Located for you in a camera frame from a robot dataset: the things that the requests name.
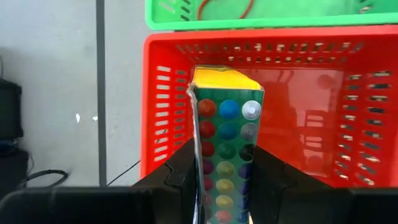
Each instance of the basket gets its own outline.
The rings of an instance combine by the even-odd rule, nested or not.
[[[395,25],[150,36],[141,176],[193,136],[187,83],[214,64],[264,87],[259,147],[334,187],[397,186],[397,39]]]
[[[350,26],[398,23],[396,0],[210,0],[198,21],[203,0],[146,0],[146,22],[155,30],[247,27]]]

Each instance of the yellow box top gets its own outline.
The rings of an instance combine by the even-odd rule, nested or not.
[[[197,65],[192,83],[199,88],[262,89],[258,82],[241,72],[231,67],[216,65]]]

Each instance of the colorful box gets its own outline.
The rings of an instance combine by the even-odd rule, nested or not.
[[[229,67],[197,66],[188,89],[207,223],[248,223],[252,152],[264,90]]]

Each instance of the electronic device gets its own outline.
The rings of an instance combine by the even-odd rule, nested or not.
[[[13,140],[24,135],[21,128],[22,88],[0,78],[0,140]]]

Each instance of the red plastic basket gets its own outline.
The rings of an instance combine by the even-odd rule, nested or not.
[[[398,26],[155,34],[145,44],[141,177],[192,134],[197,64],[265,89],[257,144],[335,187],[398,185]]]

